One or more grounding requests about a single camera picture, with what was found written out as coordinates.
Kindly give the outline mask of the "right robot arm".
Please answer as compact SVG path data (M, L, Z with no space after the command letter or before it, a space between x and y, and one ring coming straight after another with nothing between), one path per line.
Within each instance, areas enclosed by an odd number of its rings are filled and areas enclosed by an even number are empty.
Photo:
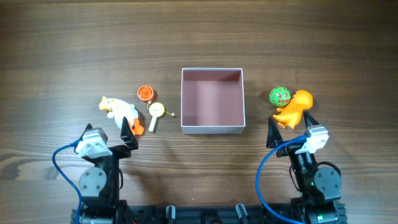
M269 118L266 147L275 149L277 157L289 157L289 175L300 197L290 203L273 204L279 215L301 223L346 223L345 205L341 198L341 171L331 162L315 159L315 152L323 148L329 138L328 130L311 114L303 114L306 139L289 143L282 139L275 121Z

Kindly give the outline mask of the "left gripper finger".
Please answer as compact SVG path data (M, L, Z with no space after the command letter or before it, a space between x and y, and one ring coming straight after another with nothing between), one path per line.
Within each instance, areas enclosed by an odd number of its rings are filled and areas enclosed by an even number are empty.
M79 139L75 141L74 152L76 152L76 148L77 148L78 143L79 143L80 141L83 140L83 135L84 135L84 133L85 133L87 130L92 129L92 128L93 128L93 127L92 127L92 125L91 125L90 123L88 123L88 124L86 125L86 128L85 128L85 130L83 131L83 133L81 134L81 136L79 137Z
M131 127L130 127L129 122L126 117L124 117L122 120L120 138L124 141L125 145L130 150L136 150L139 148L138 141L135 138L135 136L133 135L133 133L131 131Z

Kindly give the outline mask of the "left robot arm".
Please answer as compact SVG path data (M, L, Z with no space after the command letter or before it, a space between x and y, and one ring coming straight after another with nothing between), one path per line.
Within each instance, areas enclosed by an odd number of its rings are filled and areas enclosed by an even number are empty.
M88 124L75 144L75 153L94 166L80 176L78 193L81 203L72 211L71 223L139 222L127 201L119 198L123 187L119 161L131 157L131 151L139 147L127 118L122 119L120 138L123 144L108 147L108 137L103 129Z

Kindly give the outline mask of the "orange round slice toy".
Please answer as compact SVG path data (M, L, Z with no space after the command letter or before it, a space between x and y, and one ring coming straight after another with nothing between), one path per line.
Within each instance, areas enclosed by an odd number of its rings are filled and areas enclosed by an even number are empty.
M144 102L152 101L154 98L154 90L151 86L141 86L137 91L137 96Z

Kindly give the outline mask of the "white duck toy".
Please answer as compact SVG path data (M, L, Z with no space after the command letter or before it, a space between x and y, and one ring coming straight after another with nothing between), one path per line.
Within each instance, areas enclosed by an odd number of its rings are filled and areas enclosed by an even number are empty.
M129 104L117 98L107 98L103 96L99 103L99 109L101 111L106 111L108 113L107 117L114 119L119 129L122 128L123 119L126 118L133 135L143 135L144 128L139 122L139 113L134 104Z

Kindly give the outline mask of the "green patterned ball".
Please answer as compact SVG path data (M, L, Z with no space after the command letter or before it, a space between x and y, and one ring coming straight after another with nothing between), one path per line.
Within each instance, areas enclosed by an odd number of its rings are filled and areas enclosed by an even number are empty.
M270 102L278 108L287 106L290 103L291 98L291 92L283 86L273 88L269 94Z

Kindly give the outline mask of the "yellow rattle drum toy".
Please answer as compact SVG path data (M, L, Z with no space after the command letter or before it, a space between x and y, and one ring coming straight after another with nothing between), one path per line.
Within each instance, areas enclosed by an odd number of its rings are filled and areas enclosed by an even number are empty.
M175 113L169 113L165 110L165 106L162 103L153 103L151 101L147 102L147 109L149 110L150 115L152 116L149 131L154 133L155 127L157 125L157 120L162 117L165 113L171 115L172 117L176 117Z

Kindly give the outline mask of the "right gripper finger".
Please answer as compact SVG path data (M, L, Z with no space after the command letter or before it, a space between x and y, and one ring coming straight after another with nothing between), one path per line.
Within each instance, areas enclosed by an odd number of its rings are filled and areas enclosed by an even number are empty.
M305 126L306 126L306 127L314 126L314 125L319 125L319 122L318 122L317 120L315 120L315 119L313 118L313 116L312 116L308 111L305 111L305 112L303 113L303 118L304 118Z
M269 122L269 129L267 134L267 148L275 148L279 144L283 143L282 136L280 135L278 126L275 124L273 118L270 116L268 119Z

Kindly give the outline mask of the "orange dinosaur toy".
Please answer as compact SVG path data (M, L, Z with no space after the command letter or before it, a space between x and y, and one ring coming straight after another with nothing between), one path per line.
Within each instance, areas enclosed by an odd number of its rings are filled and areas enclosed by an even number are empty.
M313 96L306 90L297 90L290 103L284 108L277 108L279 114L272 117L281 128L294 129L299 124L302 114L313 106Z

